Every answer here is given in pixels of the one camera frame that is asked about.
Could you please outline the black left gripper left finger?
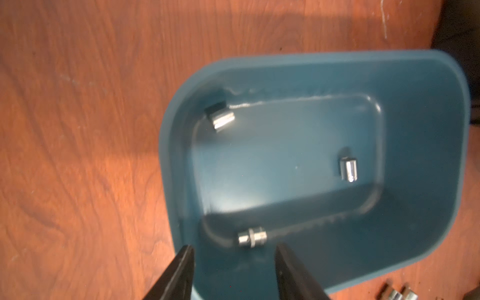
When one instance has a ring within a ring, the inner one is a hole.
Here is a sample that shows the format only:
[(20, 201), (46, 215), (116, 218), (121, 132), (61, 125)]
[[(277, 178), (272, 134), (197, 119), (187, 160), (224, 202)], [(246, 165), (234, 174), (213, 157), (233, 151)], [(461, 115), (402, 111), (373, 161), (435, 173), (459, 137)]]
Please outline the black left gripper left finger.
[(183, 246), (147, 292), (144, 300), (190, 300), (195, 273), (195, 249)]

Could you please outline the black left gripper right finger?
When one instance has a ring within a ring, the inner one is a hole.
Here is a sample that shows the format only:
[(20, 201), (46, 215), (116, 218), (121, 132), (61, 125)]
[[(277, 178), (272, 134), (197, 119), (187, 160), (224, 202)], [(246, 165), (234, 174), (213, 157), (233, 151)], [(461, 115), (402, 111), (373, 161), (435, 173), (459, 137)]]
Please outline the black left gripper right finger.
[(287, 244), (276, 246), (274, 262), (280, 300), (330, 300)]

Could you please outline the tiny chrome socket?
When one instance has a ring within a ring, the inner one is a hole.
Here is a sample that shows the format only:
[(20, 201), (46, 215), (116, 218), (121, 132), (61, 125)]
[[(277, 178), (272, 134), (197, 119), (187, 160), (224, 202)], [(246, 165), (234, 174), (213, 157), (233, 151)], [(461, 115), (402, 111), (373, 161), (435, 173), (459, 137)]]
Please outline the tiny chrome socket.
[(268, 235), (263, 227), (249, 228), (237, 235), (237, 244), (241, 248), (255, 248), (266, 244)]

